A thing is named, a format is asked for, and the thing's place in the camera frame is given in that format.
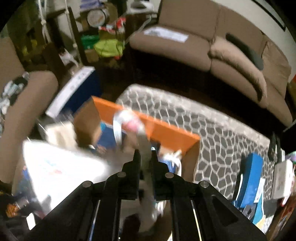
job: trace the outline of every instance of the blue box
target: blue box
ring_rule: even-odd
[[[91,96],[101,95],[100,81],[95,68],[84,66],[58,93],[45,113],[51,118],[56,118],[61,112],[71,111],[74,114]]]
[[[237,199],[237,206],[240,208],[253,205],[263,167],[262,157],[255,153],[248,155],[245,162],[242,186]]]

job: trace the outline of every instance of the lime green bag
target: lime green bag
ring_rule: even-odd
[[[122,56],[124,45],[117,39],[105,39],[94,44],[94,49],[100,57],[108,58]]]

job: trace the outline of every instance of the patterned rug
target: patterned rug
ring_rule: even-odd
[[[271,197],[274,163],[269,161],[269,140],[245,124],[185,97],[140,85],[131,85],[117,104],[176,125],[201,137],[194,182],[209,181],[231,199],[241,159],[255,152],[264,159],[264,200]]]

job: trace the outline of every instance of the blanket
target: blanket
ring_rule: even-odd
[[[267,86],[262,71],[238,47],[226,39],[216,36],[209,55],[226,62],[240,72],[254,86],[259,106],[262,108],[268,106]]]
[[[13,106],[19,94],[27,86],[29,73],[25,72],[22,76],[10,80],[3,89],[0,97],[0,138],[4,132],[5,116],[10,106]]]

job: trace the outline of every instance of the white paper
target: white paper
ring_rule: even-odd
[[[144,31],[145,35],[157,36],[164,39],[184,43],[188,39],[188,35],[178,33],[162,27],[153,27]]]
[[[24,161],[36,199],[47,215],[84,181],[105,181],[116,173],[103,159],[42,141],[24,141]]]
[[[260,178],[260,182],[259,182],[259,186],[258,186],[258,190],[257,190],[257,193],[256,193],[256,197],[255,197],[254,203],[258,203],[259,202],[260,197],[261,197],[261,195],[263,193],[264,184],[265,184],[265,178]]]
[[[36,222],[35,222],[35,218],[34,218],[33,213],[30,213],[26,219],[27,219],[27,224],[28,224],[29,230],[32,230],[36,226]]]

